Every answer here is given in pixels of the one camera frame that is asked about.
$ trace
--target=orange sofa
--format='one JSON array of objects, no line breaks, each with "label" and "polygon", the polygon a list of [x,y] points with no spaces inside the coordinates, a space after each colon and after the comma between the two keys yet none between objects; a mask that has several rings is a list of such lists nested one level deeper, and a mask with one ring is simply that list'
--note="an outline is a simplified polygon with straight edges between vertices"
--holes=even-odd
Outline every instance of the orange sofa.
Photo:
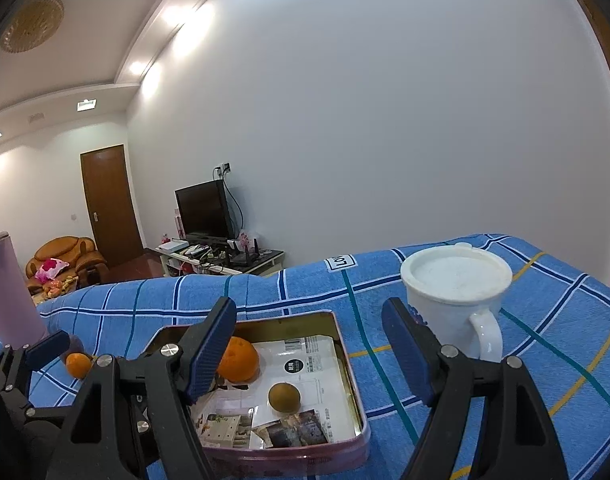
[{"label": "orange sofa", "polygon": [[62,236],[50,240],[34,254],[34,258],[26,265],[28,277],[27,286],[30,294],[43,290],[41,282],[34,275],[49,258],[58,258],[70,264],[56,279],[65,280],[69,276],[78,276],[78,288],[89,285],[88,273],[95,269],[98,272],[101,283],[105,283],[108,277],[108,263],[101,253],[96,250],[94,240],[91,238],[78,238],[76,236]]}]

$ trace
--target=blue gripper pad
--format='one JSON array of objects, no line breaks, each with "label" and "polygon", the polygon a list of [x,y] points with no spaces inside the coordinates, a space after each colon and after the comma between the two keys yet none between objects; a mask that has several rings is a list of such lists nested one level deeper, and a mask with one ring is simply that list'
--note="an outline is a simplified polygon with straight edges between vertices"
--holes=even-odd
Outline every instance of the blue gripper pad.
[{"label": "blue gripper pad", "polygon": [[69,348],[70,335],[59,330],[26,351],[26,365],[30,370],[38,371]]},{"label": "blue gripper pad", "polygon": [[[185,396],[192,402],[205,395],[214,379],[216,368],[221,363],[221,358],[227,348],[227,343],[234,333],[236,325],[236,304],[230,298],[222,298],[224,306],[211,321],[207,334],[202,341],[199,351],[190,364],[189,383],[185,390]],[[203,322],[209,323],[210,316]]]},{"label": "blue gripper pad", "polygon": [[437,392],[432,380],[437,379],[436,373],[439,371],[435,351],[440,349],[434,333],[428,327],[418,324],[399,298],[389,298],[383,303],[381,321],[410,391],[424,405],[433,406]]}]

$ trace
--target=pink bottle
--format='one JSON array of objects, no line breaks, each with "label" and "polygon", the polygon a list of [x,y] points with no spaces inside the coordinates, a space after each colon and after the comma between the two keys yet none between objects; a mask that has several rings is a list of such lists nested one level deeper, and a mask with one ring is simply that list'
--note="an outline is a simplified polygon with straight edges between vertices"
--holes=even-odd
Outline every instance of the pink bottle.
[{"label": "pink bottle", "polygon": [[0,340],[12,348],[33,345],[47,336],[47,328],[16,260],[10,235],[0,233]]}]

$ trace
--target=brown fruit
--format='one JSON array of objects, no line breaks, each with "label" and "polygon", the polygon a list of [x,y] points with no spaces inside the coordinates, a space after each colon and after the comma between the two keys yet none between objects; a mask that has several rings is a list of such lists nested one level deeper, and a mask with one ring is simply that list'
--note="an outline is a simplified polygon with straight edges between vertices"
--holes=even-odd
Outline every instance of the brown fruit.
[{"label": "brown fruit", "polygon": [[92,361],[85,354],[73,353],[67,356],[65,368],[72,377],[83,380],[92,369]]},{"label": "brown fruit", "polygon": [[258,352],[252,343],[232,336],[216,373],[233,383],[249,381],[258,370]]},{"label": "brown fruit", "polygon": [[301,406],[301,393],[289,383],[277,383],[268,394],[269,404],[277,412],[296,413]]}]

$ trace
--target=air vent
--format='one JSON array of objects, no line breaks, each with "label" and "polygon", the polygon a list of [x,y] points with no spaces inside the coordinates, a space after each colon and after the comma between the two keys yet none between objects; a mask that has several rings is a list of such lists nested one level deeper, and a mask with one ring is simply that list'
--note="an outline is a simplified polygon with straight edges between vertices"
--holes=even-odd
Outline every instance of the air vent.
[{"label": "air vent", "polygon": [[36,121],[40,121],[41,119],[45,119],[45,116],[39,112],[37,114],[32,114],[28,117],[28,124],[32,124]]}]

